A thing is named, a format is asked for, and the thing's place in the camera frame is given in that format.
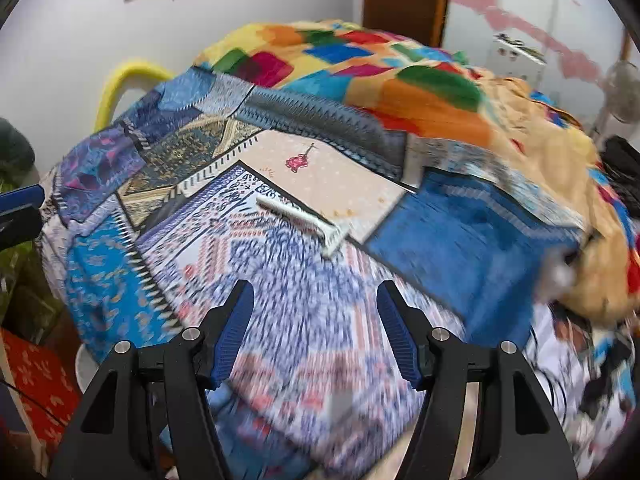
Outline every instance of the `metal bolt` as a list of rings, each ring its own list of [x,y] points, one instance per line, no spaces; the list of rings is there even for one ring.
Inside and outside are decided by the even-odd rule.
[[[131,343],[129,341],[118,341],[116,346],[113,347],[118,354],[126,354],[129,351],[129,348],[131,348]]]
[[[185,341],[193,341],[194,339],[197,339],[198,336],[200,336],[200,330],[194,326],[182,332],[182,339]]]
[[[431,335],[438,341],[446,341],[447,339],[449,339],[449,330],[447,330],[446,328],[437,327],[431,330]]]
[[[515,354],[518,347],[511,341],[503,341],[500,343],[500,349],[506,354]]]

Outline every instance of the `yellow curved pipe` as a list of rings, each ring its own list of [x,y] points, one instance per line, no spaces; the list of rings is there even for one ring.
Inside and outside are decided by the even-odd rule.
[[[100,98],[100,105],[98,106],[98,114],[95,118],[94,132],[103,130],[111,123],[111,115],[116,105],[116,97],[120,86],[124,83],[125,79],[131,76],[144,76],[149,79],[155,79],[158,82],[168,81],[173,79],[175,74],[169,72],[167,69],[162,68],[154,63],[145,61],[143,59],[135,59],[127,61],[117,67],[102,90],[102,97]]]

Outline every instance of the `wall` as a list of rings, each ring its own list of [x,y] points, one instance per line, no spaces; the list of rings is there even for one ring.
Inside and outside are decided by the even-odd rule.
[[[142,57],[178,73],[248,22],[352,20],[357,0],[20,0],[0,28],[0,116],[41,173],[92,132],[102,85]],[[125,104],[142,92],[128,91]]]
[[[504,32],[546,54],[538,89],[585,127],[604,102],[598,86],[620,54],[623,25],[607,0],[450,0],[444,48],[486,65]]]

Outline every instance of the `colorful blanket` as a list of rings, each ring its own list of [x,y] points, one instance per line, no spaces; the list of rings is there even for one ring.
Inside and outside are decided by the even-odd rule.
[[[274,440],[357,478],[422,400],[400,378],[376,312],[376,287],[391,278],[435,326],[487,345],[529,341],[585,464],[595,436],[575,424],[587,414],[599,428],[623,397],[630,412],[633,393],[617,379],[628,368],[607,371],[611,387],[582,402],[598,361],[566,346],[574,371],[553,368],[561,326],[540,324],[547,307],[534,306],[544,251],[575,249],[592,227],[603,238],[568,306],[619,319],[634,298],[624,211],[587,171],[597,161],[584,134],[552,124],[511,82],[343,23],[251,25],[199,62],[43,179],[46,275],[94,357],[123,338],[168,340],[247,278],[256,306],[229,386]],[[558,170],[558,157],[574,175]],[[323,260],[318,240],[258,208],[257,193],[348,220],[351,238]],[[606,279],[591,283],[597,273]],[[603,300],[604,314],[593,307]]]

